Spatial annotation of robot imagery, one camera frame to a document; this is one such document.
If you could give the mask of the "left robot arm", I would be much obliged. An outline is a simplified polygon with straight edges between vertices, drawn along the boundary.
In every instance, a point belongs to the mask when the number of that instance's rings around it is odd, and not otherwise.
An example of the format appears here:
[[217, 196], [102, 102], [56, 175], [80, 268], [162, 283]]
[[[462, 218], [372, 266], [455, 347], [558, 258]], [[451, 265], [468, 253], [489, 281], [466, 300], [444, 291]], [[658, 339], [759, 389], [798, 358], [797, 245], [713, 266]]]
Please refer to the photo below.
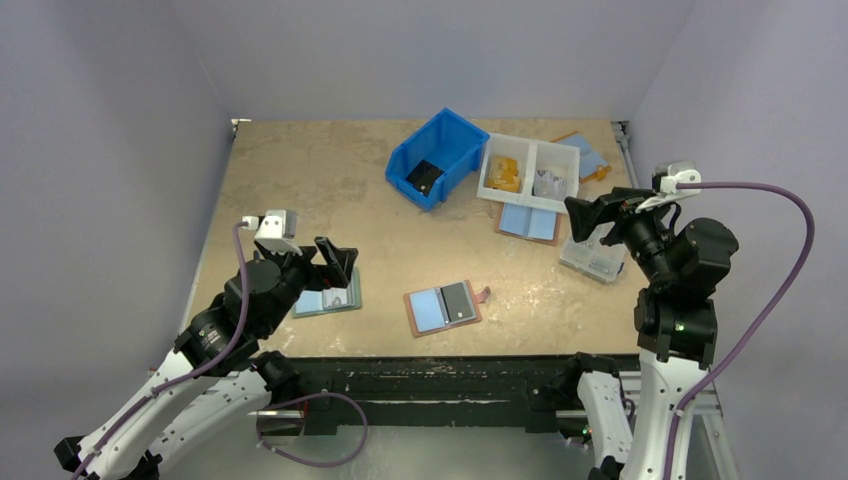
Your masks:
[[247, 259], [232, 233], [238, 269], [210, 305], [177, 336], [147, 382], [109, 420], [54, 448], [73, 479], [157, 479], [162, 466], [197, 438], [252, 410], [304, 407], [310, 392], [268, 338], [306, 291], [346, 287], [359, 252], [327, 237], [299, 247], [285, 236], [258, 236]]

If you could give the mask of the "card in white tray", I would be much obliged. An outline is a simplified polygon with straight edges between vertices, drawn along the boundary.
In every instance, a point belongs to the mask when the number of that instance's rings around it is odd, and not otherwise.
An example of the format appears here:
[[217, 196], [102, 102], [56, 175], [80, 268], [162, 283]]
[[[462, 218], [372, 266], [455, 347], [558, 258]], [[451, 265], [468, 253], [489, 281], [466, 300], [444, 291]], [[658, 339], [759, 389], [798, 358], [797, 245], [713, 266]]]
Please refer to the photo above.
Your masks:
[[535, 171], [532, 190], [535, 197], [563, 201], [566, 198], [566, 187], [566, 179], [556, 175], [553, 171]]

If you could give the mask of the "orange card holder in tray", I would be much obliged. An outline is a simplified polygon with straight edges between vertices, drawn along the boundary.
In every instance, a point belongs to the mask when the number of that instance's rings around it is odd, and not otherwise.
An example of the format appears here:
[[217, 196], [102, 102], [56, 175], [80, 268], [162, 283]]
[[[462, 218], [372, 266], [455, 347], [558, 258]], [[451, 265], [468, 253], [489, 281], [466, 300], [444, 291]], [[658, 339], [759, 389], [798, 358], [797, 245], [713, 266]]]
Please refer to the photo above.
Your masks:
[[484, 181], [484, 187], [519, 193], [523, 175], [518, 171], [518, 162], [514, 158], [494, 156], [490, 158], [489, 170]]

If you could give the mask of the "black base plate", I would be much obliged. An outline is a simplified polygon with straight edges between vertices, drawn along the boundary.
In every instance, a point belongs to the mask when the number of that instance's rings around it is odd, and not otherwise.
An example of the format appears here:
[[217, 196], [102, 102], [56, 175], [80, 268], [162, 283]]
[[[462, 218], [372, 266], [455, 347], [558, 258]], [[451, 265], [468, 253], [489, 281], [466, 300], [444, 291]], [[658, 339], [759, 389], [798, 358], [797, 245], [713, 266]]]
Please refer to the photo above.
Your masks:
[[[249, 414], [292, 420], [308, 435], [363, 424], [580, 435], [576, 421], [587, 414], [571, 393], [577, 355], [290, 358], [304, 388], [324, 398], [304, 407], [252, 410], [234, 420]], [[606, 358], [614, 363], [629, 420], [639, 400], [637, 358]]]

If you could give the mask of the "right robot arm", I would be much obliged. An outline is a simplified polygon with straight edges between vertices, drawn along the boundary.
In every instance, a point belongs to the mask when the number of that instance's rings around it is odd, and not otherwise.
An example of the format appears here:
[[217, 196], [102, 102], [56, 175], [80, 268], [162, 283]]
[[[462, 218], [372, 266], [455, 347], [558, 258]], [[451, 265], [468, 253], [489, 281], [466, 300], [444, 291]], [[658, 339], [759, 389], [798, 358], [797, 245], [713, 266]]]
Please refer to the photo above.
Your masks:
[[564, 201], [575, 240], [608, 224], [605, 246], [623, 244], [648, 285], [638, 293], [639, 401], [630, 423], [611, 359], [578, 353], [561, 392], [584, 407], [592, 431], [592, 479], [683, 479], [694, 423], [686, 394], [706, 379], [718, 323], [712, 300], [739, 248], [722, 223], [696, 218], [679, 232], [666, 225], [670, 205], [646, 207], [650, 190], [616, 187], [589, 201]]

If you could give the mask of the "black card in blue bin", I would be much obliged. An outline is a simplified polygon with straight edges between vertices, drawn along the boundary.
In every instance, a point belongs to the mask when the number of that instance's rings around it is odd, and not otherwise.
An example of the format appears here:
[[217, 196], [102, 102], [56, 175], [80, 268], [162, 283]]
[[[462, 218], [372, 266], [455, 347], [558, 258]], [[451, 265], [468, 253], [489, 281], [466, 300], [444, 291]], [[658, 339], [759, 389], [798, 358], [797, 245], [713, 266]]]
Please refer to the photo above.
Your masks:
[[438, 166], [421, 160], [406, 176], [405, 180], [417, 193], [429, 197], [436, 181], [444, 174]]

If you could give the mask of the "blue plastic bin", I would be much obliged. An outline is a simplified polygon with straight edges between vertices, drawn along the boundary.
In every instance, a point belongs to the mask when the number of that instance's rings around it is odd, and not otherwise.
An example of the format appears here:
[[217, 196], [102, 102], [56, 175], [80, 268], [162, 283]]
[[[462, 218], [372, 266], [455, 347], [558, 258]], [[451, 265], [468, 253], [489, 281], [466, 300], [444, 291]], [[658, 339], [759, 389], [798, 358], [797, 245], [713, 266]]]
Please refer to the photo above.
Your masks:
[[[445, 202], [469, 174], [480, 169], [489, 137], [469, 120], [444, 108], [392, 151], [385, 179], [405, 198], [429, 212]], [[444, 171], [429, 197], [417, 193], [405, 180], [421, 160]]]

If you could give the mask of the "black VIP card in holder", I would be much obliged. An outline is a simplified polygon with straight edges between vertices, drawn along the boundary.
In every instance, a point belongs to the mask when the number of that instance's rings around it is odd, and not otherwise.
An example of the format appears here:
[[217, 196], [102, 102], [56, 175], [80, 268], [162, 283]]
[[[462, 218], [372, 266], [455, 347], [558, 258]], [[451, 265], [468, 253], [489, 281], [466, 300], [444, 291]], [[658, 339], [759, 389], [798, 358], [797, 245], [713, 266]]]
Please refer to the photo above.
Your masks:
[[478, 318], [477, 309], [466, 282], [439, 288], [447, 325], [470, 322]]

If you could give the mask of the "clear plastic screw box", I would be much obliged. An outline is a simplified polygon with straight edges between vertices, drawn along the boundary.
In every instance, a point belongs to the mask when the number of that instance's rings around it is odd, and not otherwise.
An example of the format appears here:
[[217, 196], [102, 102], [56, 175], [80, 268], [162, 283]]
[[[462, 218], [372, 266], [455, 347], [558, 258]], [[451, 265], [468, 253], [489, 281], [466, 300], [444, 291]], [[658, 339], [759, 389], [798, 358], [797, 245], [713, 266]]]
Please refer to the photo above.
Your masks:
[[612, 223], [598, 226], [584, 242], [575, 242], [569, 236], [560, 253], [559, 263], [600, 283], [614, 282], [623, 269], [627, 250], [623, 244], [606, 246], [601, 243], [612, 226]]

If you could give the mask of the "white divided plastic tray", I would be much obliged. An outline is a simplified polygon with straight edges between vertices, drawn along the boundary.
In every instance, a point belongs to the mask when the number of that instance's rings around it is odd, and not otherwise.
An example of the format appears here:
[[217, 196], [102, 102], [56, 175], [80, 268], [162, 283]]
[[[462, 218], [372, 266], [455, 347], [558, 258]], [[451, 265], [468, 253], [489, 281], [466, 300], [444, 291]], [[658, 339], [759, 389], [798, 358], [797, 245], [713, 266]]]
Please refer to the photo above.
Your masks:
[[[496, 171], [495, 161], [499, 158], [516, 161], [518, 192], [496, 189], [486, 185]], [[476, 196], [480, 199], [514, 204], [529, 208], [566, 214], [564, 200], [576, 197], [579, 190], [579, 149], [547, 141], [491, 133], [483, 151]], [[542, 187], [536, 187], [536, 175], [550, 173], [559, 179], [559, 193], [555, 198], [542, 195]]]

